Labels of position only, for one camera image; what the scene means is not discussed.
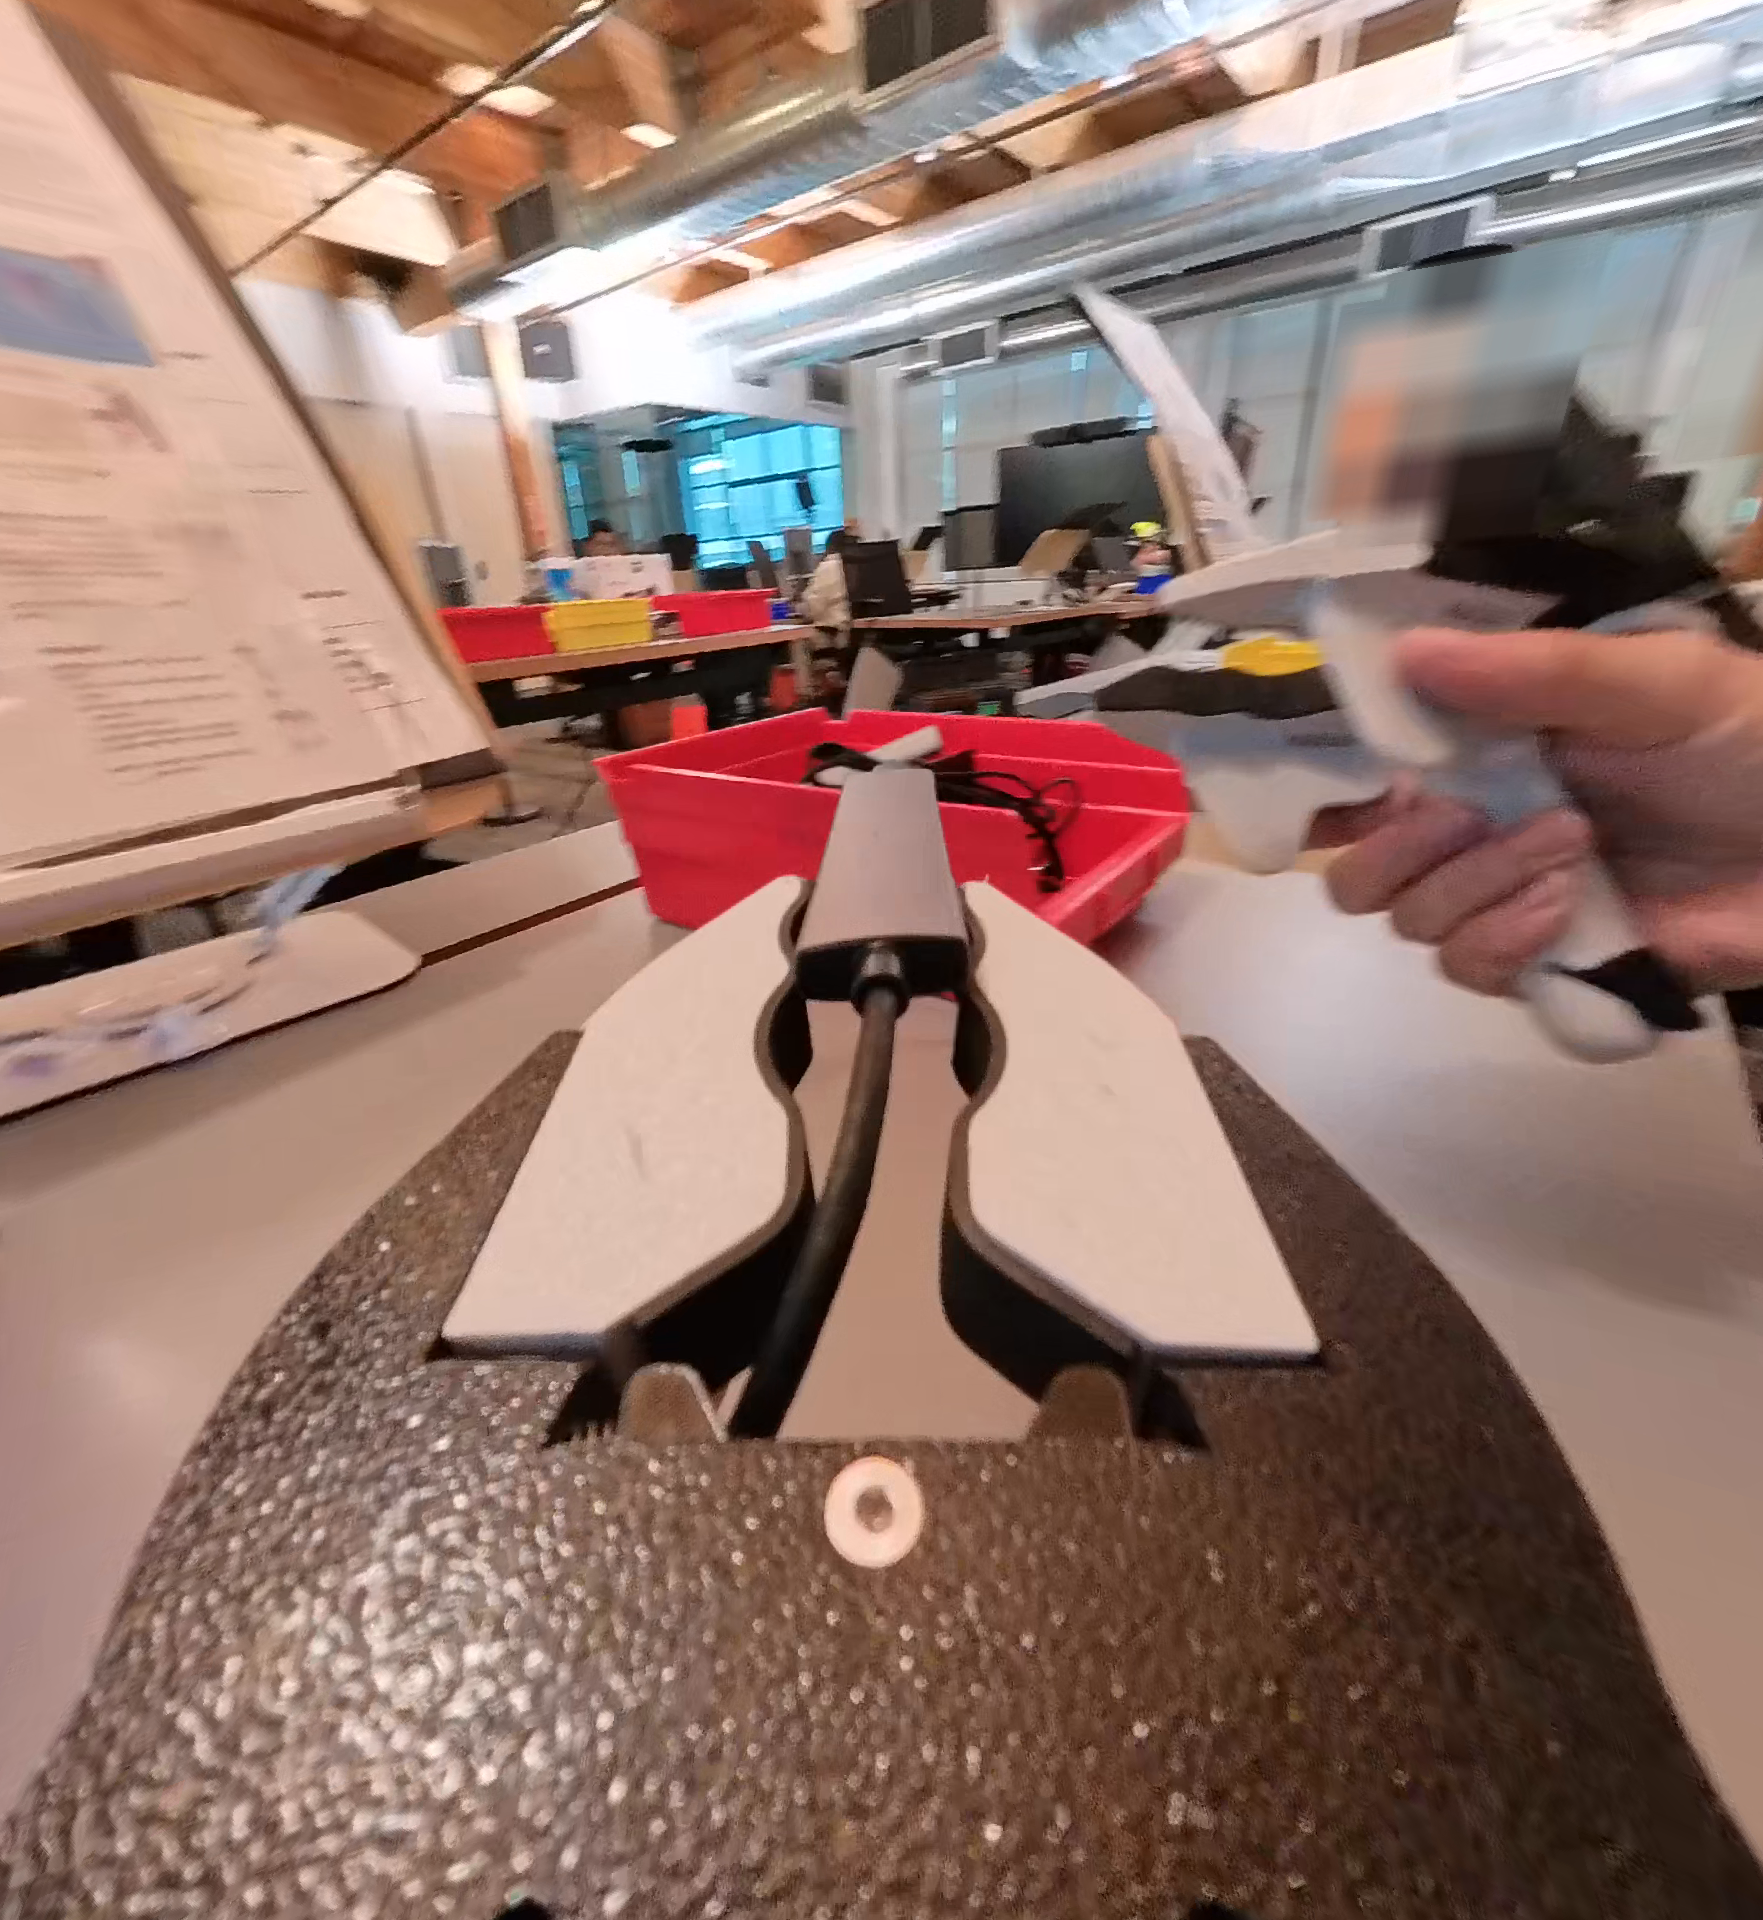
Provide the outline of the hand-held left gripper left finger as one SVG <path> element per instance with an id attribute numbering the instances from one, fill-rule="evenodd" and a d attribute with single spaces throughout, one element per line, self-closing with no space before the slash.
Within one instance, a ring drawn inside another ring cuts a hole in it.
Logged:
<path id="1" fill-rule="evenodd" d="M 800 873 L 656 957 L 584 1026 L 440 1324 L 457 1355 L 607 1355 L 755 1257 L 806 1185 L 771 1059 Z"/>

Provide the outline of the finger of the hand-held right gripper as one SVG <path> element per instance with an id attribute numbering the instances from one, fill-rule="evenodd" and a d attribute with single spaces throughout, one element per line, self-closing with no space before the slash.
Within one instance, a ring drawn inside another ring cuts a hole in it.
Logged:
<path id="1" fill-rule="evenodd" d="M 1313 531 L 1297 542 L 1267 542 L 1214 562 L 1155 590 L 1163 616 L 1297 616 L 1318 590 L 1421 576 L 1435 542 L 1375 542 L 1352 531 Z"/>
<path id="2" fill-rule="evenodd" d="M 1217 658 L 1223 646 L 1137 653 L 1082 678 L 1020 692 L 1020 716 L 1035 718 L 1107 718 L 1121 716 L 1173 716 L 1173 718 L 1313 718 L 1335 716 L 1335 683 L 1320 672 L 1307 678 L 1243 678 Z"/>

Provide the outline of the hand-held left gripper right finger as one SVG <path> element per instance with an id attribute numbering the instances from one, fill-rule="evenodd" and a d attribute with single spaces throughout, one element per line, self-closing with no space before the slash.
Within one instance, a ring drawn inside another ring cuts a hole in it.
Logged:
<path id="1" fill-rule="evenodd" d="M 953 1224 L 1121 1355 L 1307 1365 L 1320 1337 L 1176 1019 L 1110 959 L 963 884 L 989 1071 Z"/>

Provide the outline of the grey USB hub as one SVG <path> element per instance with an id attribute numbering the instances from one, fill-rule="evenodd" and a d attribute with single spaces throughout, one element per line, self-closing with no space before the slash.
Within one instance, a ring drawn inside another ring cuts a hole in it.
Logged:
<path id="1" fill-rule="evenodd" d="M 959 995 L 974 945 L 927 768 L 848 778 L 806 903 L 797 990 L 855 1012 L 855 1052 L 811 1232 L 730 1415 L 732 1440 L 777 1440 L 862 1239 L 893 1096 L 898 1019 L 918 999 Z"/>

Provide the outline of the red divided bin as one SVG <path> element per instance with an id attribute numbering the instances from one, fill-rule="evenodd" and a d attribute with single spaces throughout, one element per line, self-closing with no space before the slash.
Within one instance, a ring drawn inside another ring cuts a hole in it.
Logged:
<path id="1" fill-rule="evenodd" d="M 820 873 L 837 790 L 811 780 L 821 749 L 880 757 L 939 733 L 938 762 L 968 757 L 1001 797 L 1035 790 L 1047 845 L 1006 806 L 939 802 L 953 879 L 989 879 L 1093 945 L 1150 892 L 1190 832 L 1180 768 L 1093 718 L 912 716 L 820 706 L 612 751 L 596 778 L 614 806 L 660 920 L 707 928 L 777 873 Z"/>

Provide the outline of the grey desk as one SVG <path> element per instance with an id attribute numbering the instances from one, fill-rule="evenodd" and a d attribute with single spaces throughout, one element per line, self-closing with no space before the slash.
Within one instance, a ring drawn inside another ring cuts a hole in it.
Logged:
<path id="1" fill-rule="evenodd" d="M 358 900 L 422 971 L 0 1124 L 0 1819 L 125 1564 L 313 1263 L 673 939 L 620 830 Z M 1572 1068 L 1307 873 L 1183 857 L 1107 945 L 1430 1253 L 1557 1429 L 1763 1859 L 1763 1144 L 1733 1045 Z"/>

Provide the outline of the person's right hand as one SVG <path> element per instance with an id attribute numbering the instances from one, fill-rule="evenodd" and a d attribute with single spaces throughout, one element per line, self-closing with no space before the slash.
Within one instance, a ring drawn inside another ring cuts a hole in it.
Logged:
<path id="1" fill-rule="evenodd" d="M 1539 733 L 1572 811 L 1497 830 L 1396 788 L 1325 811 L 1325 892 L 1430 945 L 1449 984 L 1514 999 L 1612 866 L 1643 939 L 1691 995 L 1763 990 L 1763 658 L 1691 630 L 1408 630 L 1401 678 L 1497 733 Z"/>

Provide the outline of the black monitor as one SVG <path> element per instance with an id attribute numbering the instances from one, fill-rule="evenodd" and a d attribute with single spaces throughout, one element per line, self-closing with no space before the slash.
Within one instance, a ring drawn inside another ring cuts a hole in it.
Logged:
<path id="1" fill-rule="evenodd" d="M 1130 536 L 1137 522 L 1167 522 L 1150 432 L 1001 448 L 992 477 L 999 566 L 1023 566 L 1047 531 Z"/>

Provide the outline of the large silver air duct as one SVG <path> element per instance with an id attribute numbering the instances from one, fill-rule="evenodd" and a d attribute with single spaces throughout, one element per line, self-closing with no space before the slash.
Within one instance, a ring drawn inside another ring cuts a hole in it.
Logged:
<path id="1" fill-rule="evenodd" d="M 594 305 L 886 184 L 1013 166 L 963 206 L 695 296 L 695 345 L 764 370 L 1763 125 L 1763 5 L 989 5 L 947 58 L 932 33 L 963 5 L 869 15 L 821 75 L 604 189 L 546 175 L 494 206 L 457 312 Z"/>

